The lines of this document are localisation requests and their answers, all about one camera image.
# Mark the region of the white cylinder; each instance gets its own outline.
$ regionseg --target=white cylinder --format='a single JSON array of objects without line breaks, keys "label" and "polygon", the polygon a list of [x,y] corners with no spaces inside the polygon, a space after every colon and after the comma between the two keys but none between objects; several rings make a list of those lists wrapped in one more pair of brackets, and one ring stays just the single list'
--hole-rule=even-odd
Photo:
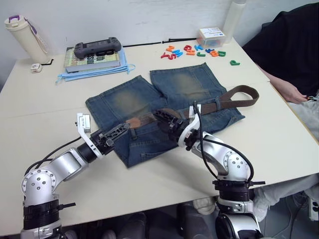
[{"label": "white cylinder", "polygon": [[49,57],[41,49],[30,29],[29,23],[22,15],[9,17],[4,21],[4,24],[35,63],[45,64],[49,61]]},{"label": "white cylinder", "polygon": [[246,0],[234,0],[226,17],[223,33],[226,35],[225,43],[229,43],[233,37],[235,28],[246,6]]}]

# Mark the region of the white wall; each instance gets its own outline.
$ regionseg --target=white wall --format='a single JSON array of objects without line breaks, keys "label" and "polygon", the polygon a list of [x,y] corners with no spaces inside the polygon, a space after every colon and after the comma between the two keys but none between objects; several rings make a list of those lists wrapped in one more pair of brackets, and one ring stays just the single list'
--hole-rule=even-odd
[{"label": "white wall", "polygon": [[[315,0],[247,0],[235,32],[243,45],[278,12]],[[195,37],[199,28],[222,27],[231,0],[2,0],[0,20],[27,16],[50,46],[51,54],[83,41],[117,37],[123,45]],[[0,89],[16,59],[28,55],[0,27]]]}]

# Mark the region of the brown leather belt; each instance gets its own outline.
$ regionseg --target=brown leather belt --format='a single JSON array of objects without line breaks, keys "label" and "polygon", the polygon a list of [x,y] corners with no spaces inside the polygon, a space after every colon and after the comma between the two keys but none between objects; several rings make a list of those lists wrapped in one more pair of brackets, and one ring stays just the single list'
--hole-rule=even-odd
[{"label": "brown leather belt", "polygon": [[[230,98],[235,93],[246,93],[251,96],[251,100],[241,100],[241,101],[232,101]],[[255,102],[258,100],[259,94],[258,92],[249,86],[236,86],[235,88],[231,89],[230,91],[226,92],[224,95],[220,97],[215,98],[215,102],[209,103],[209,104],[202,104],[201,105],[201,114],[206,115],[212,112],[220,111],[227,108],[236,108],[236,107],[247,107],[252,106],[255,104]],[[180,118],[179,113],[172,109],[161,109],[163,111],[166,111],[170,113],[171,115],[176,116],[177,118]],[[186,109],[182,112],[185,116],[185,118],[188,118],[189,116],[189,109]],[[131,128],[139,128],[141,126],[147,125],[149,123],[155,122],[156,119],[153,116],[152,113],[148,113],[143,116],[134,117],[126,121],[126,123],[129,123],[131,125]]]}]

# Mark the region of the denim shorts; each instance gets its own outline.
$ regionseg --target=denim shorts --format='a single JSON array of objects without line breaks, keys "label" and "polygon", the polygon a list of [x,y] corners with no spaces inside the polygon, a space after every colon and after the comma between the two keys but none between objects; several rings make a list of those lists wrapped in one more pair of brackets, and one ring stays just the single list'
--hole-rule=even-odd
[{"label": "denim shorts", "polygon": [[[109,131],[126,120],[156,109],[171,108],[177,112],[188,109],[193,101],[218,104],[226,92],[206,63],[197,66],[150,72],[151,82],[141,76],[105,91],[86,101],[95,122],[102,131]],[[203,130],[220,131],[244,118],[237,109],[224,109],[202,116]],[[172,148],[157,122],[130,129],[115,142],[115,152],[127,167],[154,158]]]}]

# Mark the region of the stack of books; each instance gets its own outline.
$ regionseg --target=stack of books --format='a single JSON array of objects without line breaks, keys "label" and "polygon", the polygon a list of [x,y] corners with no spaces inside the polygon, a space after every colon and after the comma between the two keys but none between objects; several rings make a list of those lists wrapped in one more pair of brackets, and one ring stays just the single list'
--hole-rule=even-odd
[{"label": "stack of books", "polygon": [[121,57],[118,52],[104,56],[90,54],[81,60],[74,55],[74,47],[66,49],[64,68],[67,73],[112,69],[120,66]]}]

